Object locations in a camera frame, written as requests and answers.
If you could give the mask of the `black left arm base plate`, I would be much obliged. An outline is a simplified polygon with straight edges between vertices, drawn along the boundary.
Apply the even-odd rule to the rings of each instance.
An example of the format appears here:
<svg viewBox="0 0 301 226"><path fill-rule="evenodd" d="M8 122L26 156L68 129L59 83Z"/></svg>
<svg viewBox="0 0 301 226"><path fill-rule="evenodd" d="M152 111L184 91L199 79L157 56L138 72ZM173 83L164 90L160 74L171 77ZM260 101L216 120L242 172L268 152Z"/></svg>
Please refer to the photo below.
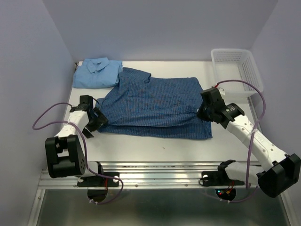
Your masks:
<svg viewBox="0 0 301 226"><path fill-rule="evenodd" d="M120 173L119 172L104 172L105 176L114 177L115 179L108 179L99 176L92 177L84 177L79 178L77 182L77 187L104 187L107 185L108 187L118 187Z"/></svg>

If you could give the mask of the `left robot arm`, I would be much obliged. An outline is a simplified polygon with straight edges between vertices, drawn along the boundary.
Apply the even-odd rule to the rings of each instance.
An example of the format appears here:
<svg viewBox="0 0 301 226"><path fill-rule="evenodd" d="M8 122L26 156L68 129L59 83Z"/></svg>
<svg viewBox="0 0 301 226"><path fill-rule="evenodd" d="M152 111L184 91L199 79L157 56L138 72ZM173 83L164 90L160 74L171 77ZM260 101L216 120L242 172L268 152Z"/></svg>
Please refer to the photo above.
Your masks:
<svg viewBox="0 0 301 226"><path fill-rule="evenodd" d="M80 96L79 104L71 108L69 118L62 129L55 137L46 139L48 173L51 178L88 177L95 186L104 182L105 174L101 164L86 160L86 145L80 140L82 137L92 138L92 132L108 124L108 119L98 106L92 96Z"/></svg>

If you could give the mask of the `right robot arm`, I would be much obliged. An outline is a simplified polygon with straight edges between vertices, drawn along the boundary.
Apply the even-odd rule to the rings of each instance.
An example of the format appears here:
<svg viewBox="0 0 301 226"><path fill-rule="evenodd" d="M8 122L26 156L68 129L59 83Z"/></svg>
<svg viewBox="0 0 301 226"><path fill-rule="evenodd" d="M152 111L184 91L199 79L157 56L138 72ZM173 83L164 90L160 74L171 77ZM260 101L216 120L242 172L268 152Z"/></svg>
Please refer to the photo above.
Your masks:
<svg viewBox="0 0 301 226"><path fill-rule="evenodd" d="M254 128L244 111L234 103L226 105L218 88L201 93L203 102L198 118L220 124L232 133L259 161L259 166L242 164L235 160L222 162L216 171L204 171L199 183L202 186L227 186L252 184L267 196L277 197L296 184L301 170L298 155L289 155L276 147L260 131Z"/></svg>

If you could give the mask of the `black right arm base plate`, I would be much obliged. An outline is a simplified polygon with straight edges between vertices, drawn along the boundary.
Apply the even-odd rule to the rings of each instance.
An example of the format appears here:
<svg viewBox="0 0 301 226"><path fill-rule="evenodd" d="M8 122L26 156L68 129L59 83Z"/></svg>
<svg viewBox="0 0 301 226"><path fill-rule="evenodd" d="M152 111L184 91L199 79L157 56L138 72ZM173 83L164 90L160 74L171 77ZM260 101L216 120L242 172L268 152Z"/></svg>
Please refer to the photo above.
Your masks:
<svg viewBox="0 0 301 226"><path fill-rule="evenodd" d="M205 187L228 185L242 186L245 184L243 181L229 179L224 171L203 171L198 182L201 186Z"/></svg>

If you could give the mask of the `blue plaid long sleeve shirt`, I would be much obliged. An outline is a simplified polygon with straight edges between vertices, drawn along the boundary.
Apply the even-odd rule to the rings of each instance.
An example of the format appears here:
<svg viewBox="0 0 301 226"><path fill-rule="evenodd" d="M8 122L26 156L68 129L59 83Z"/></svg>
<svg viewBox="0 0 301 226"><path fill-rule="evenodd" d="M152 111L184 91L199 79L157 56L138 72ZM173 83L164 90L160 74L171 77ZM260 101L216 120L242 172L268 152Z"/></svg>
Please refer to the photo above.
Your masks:
<svg viewBox="0 0 301 226"><path fill-rule="evenodd" d="M197 117L202 104L197 78L153 78L150 73L123 68L119 83L98 99L108 124L100 133L206 140L211 123Z"/></svg>

